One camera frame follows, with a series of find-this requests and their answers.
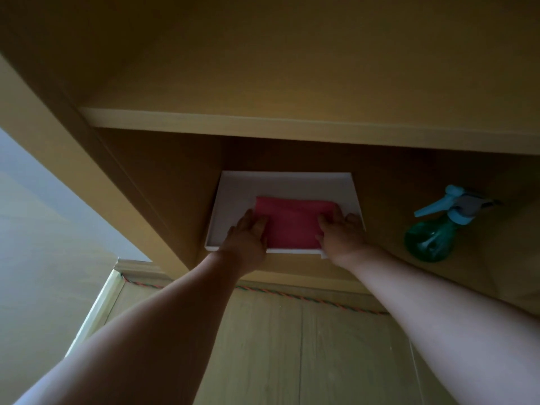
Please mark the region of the person's right hand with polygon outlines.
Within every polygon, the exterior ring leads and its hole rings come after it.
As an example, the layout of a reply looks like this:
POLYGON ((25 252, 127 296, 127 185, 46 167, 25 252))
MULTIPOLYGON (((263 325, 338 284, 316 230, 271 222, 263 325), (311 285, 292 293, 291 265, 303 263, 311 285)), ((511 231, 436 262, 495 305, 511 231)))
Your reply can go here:
POLYGON ((362 238, 318 238, 322 251, 334 265, 352 271, 370 250, 363 231, 362 238))

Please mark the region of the person's left hand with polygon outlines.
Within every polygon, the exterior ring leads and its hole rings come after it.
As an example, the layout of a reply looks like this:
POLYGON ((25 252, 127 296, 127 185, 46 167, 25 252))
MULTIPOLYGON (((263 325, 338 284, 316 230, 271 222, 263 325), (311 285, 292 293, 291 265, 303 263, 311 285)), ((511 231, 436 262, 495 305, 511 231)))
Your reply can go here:
POLYGON ((264 238, 255 238, 248 233, 230 235, 218 249, 218 253, 231 262, 239 276, 244 276, 257 269, 266 257, 267 245, 264 238))

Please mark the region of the pink cloth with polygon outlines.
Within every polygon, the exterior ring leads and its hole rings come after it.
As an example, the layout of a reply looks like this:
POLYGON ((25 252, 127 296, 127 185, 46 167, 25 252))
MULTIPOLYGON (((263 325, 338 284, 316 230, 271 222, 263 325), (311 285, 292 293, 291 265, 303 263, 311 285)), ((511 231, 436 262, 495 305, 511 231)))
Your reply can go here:
POLYGON ((267 218, 262 237, 270 250, 318 251, 323 232, 319 216, 333 221, 337 204, 331 201, 257 197, 254 217, 267 218))

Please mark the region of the person's right forearm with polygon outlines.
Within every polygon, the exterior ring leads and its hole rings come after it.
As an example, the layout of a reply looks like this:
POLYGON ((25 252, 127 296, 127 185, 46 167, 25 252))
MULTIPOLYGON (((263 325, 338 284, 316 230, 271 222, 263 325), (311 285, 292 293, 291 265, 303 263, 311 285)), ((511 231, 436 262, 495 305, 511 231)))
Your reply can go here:
POLYGON ((361 248, 335 258, 382 303, 460 405, 540 405, 540 318, 361 248))

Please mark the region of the person's left forearm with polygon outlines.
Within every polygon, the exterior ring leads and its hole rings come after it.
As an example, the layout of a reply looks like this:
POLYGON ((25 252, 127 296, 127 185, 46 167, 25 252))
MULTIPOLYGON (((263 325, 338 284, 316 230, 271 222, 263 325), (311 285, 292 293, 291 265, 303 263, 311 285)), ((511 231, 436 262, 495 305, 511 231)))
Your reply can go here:
POLYGON ((92 335, 14 405, 193 405, 233 290, 264 256, 213 252, 92 335))

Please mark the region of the white shallow tray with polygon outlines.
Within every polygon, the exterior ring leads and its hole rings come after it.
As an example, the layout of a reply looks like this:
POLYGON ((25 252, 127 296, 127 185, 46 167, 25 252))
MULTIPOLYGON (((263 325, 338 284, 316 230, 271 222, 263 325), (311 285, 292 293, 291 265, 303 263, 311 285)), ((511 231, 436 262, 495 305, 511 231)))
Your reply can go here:
POLYGON ((366 227, 353 177, 349 172, 248 172, 221 173, 205 240, 206 251, 216 251, 227 231, 247 209, 256 211, 259 197, 337 204, 345 215, 360 217, 366 227))

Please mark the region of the green spray bottle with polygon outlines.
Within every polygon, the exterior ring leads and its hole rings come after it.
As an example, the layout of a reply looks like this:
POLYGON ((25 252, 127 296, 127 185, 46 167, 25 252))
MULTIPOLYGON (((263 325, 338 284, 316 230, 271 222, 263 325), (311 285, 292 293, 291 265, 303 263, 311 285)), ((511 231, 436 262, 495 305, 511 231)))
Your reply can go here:
POLYGON ((450 184, 441 199, 414 212, 415 217, 441 215, 411 226, 404 235, 405 248, 420 261, 443 261, 453 250, 460 228, 469 225, 480 212, 501 205, 497 199, 450 184))

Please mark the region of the wooden shelf cabinet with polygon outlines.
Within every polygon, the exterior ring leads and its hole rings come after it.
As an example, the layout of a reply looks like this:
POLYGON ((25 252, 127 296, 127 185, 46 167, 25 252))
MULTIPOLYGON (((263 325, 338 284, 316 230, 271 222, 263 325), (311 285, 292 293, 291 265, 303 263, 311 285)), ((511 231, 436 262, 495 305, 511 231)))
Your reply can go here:
POLYGON ((502 202, 438 275, 540 314, 540 0, 0 0, 0 127, 172 278, 225 170, 351 172, 403 245, 502 202))

